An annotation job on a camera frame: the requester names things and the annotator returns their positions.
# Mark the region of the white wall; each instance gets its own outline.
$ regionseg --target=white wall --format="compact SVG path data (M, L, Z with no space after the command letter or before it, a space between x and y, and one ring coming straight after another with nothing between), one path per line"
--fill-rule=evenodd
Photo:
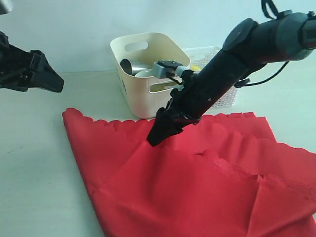
M221 46L247 17L265 21L260 0L12 0L0 31L24 50L40 49L59 72L114 70L112 39L169 35L181 48ZM275 0L279 10L316 10L314 0Z

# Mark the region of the metal cup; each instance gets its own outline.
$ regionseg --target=metal cup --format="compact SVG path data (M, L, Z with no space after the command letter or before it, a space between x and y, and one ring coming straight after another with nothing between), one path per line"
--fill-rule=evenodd
M120 66L122 67L123 71L126 72L129 75L135 76L137 73L148 70L152 68L150 65L146 63L142 63L135 60L128 60L124 58L120 62Z

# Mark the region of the white plastic basket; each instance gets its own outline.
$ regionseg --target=white plastic basket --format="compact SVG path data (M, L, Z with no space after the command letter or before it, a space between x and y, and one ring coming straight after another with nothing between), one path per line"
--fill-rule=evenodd
M183 51L190 58L190 65L204 68L205 65L221 50L219 47L200 47L200 48L186 48ZM213 106L212 108L230 107L235 103L237 96L237 88L232 87L226 92Z
M147 48L129 52L125 50L127 45L144 42L147 44ZM153 86L158 88L162 83L171 83L171 80L133 77L125 73L119 63L124 58L149 65L153 65L159 60L175 60L184 66L189 66L190 59L175 42L161 33L142 33L119 37L111 41L110 46L114 54L121 90L131 112L141 119L155 117L157 110L166 106L170 99L171 89L151 90L151 88Z

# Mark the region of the red fabric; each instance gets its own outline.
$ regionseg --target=red fabric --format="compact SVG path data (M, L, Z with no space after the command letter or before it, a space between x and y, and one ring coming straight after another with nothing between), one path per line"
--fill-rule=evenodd
M316 236L316 155L277 143L265 118L204 116L154 148L153 120L63 119L107 237Z

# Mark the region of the white table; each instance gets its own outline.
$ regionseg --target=white table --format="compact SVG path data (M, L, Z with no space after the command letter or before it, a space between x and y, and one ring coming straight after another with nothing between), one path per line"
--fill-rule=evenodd
M253 80L272 75L270 65ZM266 116L278 141L316 152L315 60L293 62L272 82L238 92L231 108ZM0 236L101 237L61 113L75 107L95 119L135 119L114 72L63 74L61 94L0 91Z

